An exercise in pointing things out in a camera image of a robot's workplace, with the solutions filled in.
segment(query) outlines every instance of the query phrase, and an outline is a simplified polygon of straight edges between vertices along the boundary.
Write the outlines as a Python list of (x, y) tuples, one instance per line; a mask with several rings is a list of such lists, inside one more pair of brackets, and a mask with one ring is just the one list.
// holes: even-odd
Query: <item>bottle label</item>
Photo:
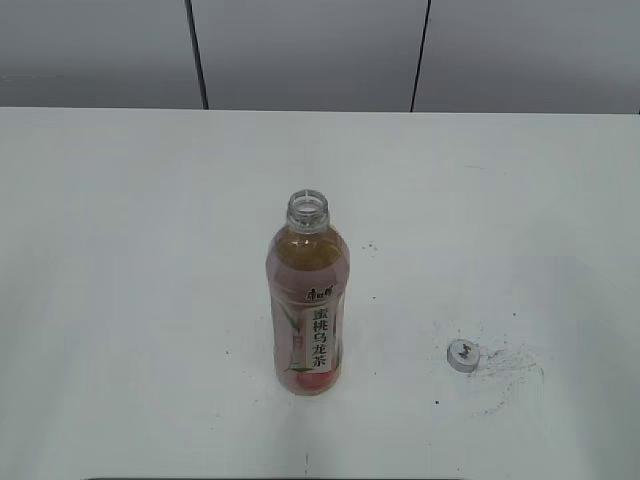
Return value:
[(336, 368), (341, 299), (342, 295), (338, 295), (328, 302), (297, 310), (278, 302), (280, 311), (274, 319), (291, 335), (287, 370), (326, 373)]

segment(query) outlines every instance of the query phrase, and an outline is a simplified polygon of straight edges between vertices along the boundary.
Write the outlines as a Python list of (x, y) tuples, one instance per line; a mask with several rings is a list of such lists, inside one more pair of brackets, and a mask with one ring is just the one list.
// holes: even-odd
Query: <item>bottle opening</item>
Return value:
[(329, 226), (329, 202), (316, 190), (300, 190), (289, 199), (287, 223), (296, 232), (322, 232)]

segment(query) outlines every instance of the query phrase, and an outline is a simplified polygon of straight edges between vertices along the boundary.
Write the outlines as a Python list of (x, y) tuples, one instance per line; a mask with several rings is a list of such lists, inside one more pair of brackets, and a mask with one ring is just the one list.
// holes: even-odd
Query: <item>table surface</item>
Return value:
[[(632, 116), (1, 109), (0, 478), (635, 478), (639, 183)], [(264, 273), (299, 188), (352, 260), (311, 398)]]

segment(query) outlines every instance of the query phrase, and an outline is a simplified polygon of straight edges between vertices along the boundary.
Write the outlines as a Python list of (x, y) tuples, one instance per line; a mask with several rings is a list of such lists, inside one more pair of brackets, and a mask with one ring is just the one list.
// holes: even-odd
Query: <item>iced tea bottle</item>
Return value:
[(278, 379), (299, 395), (324, 392), (340, 374), (349, 279), (349, 249), (329, 224), (324, 195), (301, 190), (291, 196), (266, 266)]

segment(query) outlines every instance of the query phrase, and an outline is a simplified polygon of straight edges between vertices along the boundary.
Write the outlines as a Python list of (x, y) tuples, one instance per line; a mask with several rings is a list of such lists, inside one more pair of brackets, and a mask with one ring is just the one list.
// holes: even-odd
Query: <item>bottle cap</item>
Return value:
[(471, 373), (478, 368), (480, 348), (469, 340), (454, 340), (447, 348), (447, 361), (458, 372)]

